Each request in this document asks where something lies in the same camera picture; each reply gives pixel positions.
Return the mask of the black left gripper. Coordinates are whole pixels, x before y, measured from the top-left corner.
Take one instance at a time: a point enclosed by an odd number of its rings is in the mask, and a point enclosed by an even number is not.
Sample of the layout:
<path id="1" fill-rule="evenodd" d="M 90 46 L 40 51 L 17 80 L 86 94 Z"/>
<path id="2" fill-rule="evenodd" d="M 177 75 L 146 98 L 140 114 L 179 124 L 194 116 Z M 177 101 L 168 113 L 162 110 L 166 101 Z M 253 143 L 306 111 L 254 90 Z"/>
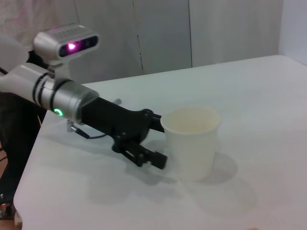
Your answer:
<path id="1" fill-rule="evenodd" d="M 81 109 L 82 122 L 114 140 L 112 150 L 120 153 L 138 167 L 146 163 L 164 169 L 167 156 L 153 152 L 140 143 L 146 138 L 149 128 L 164 133 L 161 115 L 149 109 L 131 111 L 103 98 L 96 98 Z"/>

